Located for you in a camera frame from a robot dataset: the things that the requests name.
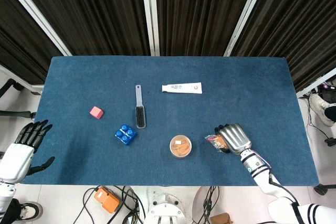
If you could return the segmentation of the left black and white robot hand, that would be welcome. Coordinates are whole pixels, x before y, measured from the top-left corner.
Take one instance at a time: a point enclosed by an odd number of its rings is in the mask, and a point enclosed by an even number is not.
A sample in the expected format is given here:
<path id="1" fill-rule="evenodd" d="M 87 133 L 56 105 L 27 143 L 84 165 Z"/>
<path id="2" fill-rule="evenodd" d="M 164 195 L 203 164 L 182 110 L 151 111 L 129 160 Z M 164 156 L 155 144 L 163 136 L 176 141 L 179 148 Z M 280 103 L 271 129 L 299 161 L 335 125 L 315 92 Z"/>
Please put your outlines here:
<path id="1" fill-rule="evenodd" d="M 28 123 L 8 147 L 1 160 L 1 182 L 17 184 L 25 177 L 47 169 L 55 160 L 50 157 L 45 163 L 32 166 L 32 160 L 45 135 L 52 128 L 48 120 Z"/>

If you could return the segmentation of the right silver and black robot hand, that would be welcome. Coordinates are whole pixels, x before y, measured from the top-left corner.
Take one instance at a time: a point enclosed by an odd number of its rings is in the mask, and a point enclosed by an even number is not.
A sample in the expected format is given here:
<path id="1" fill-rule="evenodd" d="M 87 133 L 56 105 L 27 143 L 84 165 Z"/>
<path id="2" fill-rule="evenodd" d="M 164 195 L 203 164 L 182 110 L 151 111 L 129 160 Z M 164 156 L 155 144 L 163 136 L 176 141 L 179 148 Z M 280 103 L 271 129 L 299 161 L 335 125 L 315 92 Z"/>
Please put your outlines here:
<path id="1" fill-rule="evenodd" d="M 219 125 L 215 128 L 215 134 L 219 134 L 231 153 L 239 155 L 243 151 L 251 149 L 251 140 L 246 135 L 239 123 Z"/>

